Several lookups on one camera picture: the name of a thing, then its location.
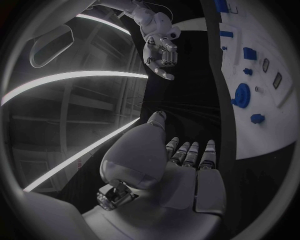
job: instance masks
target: led light strip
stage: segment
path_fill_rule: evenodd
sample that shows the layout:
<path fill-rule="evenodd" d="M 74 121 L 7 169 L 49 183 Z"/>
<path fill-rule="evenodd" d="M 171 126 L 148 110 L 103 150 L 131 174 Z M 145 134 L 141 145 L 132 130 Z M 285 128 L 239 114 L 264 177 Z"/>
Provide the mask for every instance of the led light strip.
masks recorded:
<path fill-rule="evenodd" d="M 124 33 L 126 33 L 126 34 L 128 34 L 128 35 L 131 35 L 131 34 L 129 33 L 129 31 L 127 31 L 126 29 L 124 29 L 124 28 L 122 28 L 122 27 L 120 27 L 120 26 L 118 26 L 118 25 L 115 25 L 115 24 L 113 24 L 113 23 L 111 23 L 111 22 L 109 22 L 109 21 L 105 21 L 105 20 L 103 20 L 103 19 L 101 19 L 101 18 L 97 18 L 97 17 L 89 16 L 89 15 L 84 15 L 84 14 L 78 14 L 76 17 L 78 17 L 78 18 L 83 18 L 83 19 L 94 20 L 94 21 L 97 21 L 97 22 L 99 22 L 99 23 L 103 23 L 103 24 L 109 25 L 109 26 L 111 26 L 111 27 L 113 27 L 113 28 L 119 29 L 120 31 L 122 31 L 122 32 L 124 32 Z"/>
<path fill-rule="evenodd" d="M 120 76 L 120 77 L 135 77 L 135 78 L 143 78 L 143 79 L 148 78 L 147 75 L 130 73 L 130 72 L 121 72 L 121 71 L 73 71 L 73 72 L 59 73 L 55 75 L 38 78 L 36 80 L 32 80 L 21 86 L 18 86 L 17 88 L 10 91 L 2 98 L 1 106 L 3 106 L 5 103 L 7 103 L 15 96 L 43 84 L 47 84 L 59 80 L 65 80 L 65 79 L 73 79 L 73 78 L 80 78 L 80 77 L 94 77 L 94 76 Z"/>
<path fill-rule="evenodd" d="M 63 168 L 65 168 L 69 164 L 73 163 L 78 158 L 82 157 L 84 154 L 87 154 L 89 151 L 91 151 L 94 148 L 98 147 L 99 145 L 103 144 L 105 141 L 111 139 L 112 137 L 114 137 L 118 133 L 122 132 L 126 128 L 130 127 L 132 124 L 134 124 L 139 119 L 140 118 L 135 119 L 134 121 L 126 124 L 125 126 L 119 128 L 118 130 L 112 132 L 111 134 L 105 136 L 104 138 L 100 139 L 99 141 L 96 141 L 92 145 L 88 146 L 87 148 L 85 148 L 85 149 L 81 150 L 80 152 L 76 153 L 75 155 L 71 156 L 69 159 L 67 159 L 66 161 L 62 162 L 58 166 L 54 167 L 53 169 L 51 169 L 50 171 L 48 171 L 47 173 L 45 173 L 43 176 L 41 176 L 40 178 L 38 178 L 37 180 L 35 180 L 33 183 L 31 183 L 29 186 L 27 186 L 26 188 L 24 188 L 23 191 L 30 192 L 31 190 L 35 189 L 38 185 L 42 184 L 47 179 L 51 178 L 54 174 L 58 173 L 60 170 L 62 170 Z"/>

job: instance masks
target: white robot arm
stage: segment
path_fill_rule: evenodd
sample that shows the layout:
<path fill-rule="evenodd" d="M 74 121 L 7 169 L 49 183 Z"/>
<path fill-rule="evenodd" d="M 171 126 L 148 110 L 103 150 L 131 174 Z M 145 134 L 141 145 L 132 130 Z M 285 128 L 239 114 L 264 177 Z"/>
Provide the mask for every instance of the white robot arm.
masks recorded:
<path fill-rule="evenodd" d="M 102 5 L 120 10 L 139 26 L 145 40 L 143 61 L 160 77 L 174 80 L 172 74 L 161 68 L 173 67 L 177 63 L 177 46 L 171 40 L 179 38 L 181 31 L 172 27 L 171 20 L 162 12 L 155 13 L 137 0 L 97 0 L 93 6 Z"/>

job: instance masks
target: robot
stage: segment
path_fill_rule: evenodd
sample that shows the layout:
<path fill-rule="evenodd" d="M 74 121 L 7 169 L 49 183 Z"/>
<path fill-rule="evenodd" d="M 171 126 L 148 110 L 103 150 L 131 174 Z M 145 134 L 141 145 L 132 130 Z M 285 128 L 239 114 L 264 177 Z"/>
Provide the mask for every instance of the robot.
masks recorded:
<path fill-rule="evenodd" d="M 221 223 L 226 192 L 210 140 L 197 164 L 199 144 L 179 138 L 165 145 L 163 111 L 121 136 L 99 173 L 107 185 L 98 206 L 82 216 L 101 239 L 207 239 Z"/>
<path fill-rule="evenodd" d="M 137 0 L 97 0 L 92 6 L 102 5 L 122 11 L 132 18 L 140 27 L 145 40 L 143 48 L 144 63 L 157 75 L 167 80 L 174 80 L 172 74 L 161 68 L 173 67 L 177 64 L 177 46 L 172 40 L 179 38 L 181 31 L 167 15 L 155 13 L 143 2 Z"/>

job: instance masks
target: cable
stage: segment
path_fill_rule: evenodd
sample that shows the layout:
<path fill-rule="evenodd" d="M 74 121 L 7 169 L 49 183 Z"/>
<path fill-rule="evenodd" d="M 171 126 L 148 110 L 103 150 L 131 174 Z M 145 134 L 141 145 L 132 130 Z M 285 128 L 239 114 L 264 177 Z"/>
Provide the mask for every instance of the cable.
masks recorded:
<path fill-rule="evenodd" d="M 169 10 L 169 12 L 171 13 L 171 23 L 173 22 L 173 12 L 170 10 L 170 8 L 168 8 L 168 7 L 166 7 L 166 6 L 164 6 L 164 5 L 160 5 L 160 4 L 156 4 L 156 3 L 152 3 L 152 2 L 147 2 L 147 1 L 139 1 L 139 2 L 141 2 L 141 3 L 145 3 L 145 5 L 146 4 L 153 4 L 153 5 L 157 5 L 157 6 L 161 6 L 161 7 L 164 7 L 164 8 L 166 8 L 166 9 L 168 9 Z"/>

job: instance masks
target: white robot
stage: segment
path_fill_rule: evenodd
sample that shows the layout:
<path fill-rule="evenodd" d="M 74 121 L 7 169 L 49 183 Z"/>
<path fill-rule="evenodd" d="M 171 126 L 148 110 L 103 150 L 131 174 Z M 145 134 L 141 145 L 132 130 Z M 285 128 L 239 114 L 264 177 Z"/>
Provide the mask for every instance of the white robot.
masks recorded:
<path fill-rule="evenodd" d="M 179 38 L 181 31 L 172 27 L 171 20 L 162 12 L 155 13 L 137 0 L 97 0 L 92 6 L 102 5 L 122 11 L 140 26 L 145 40 L 144 63 L 157 75 L 174 80 L 172 74 L 161 68 L 173 67 L 177 63 L 177 46 L 171 40 Z"/>

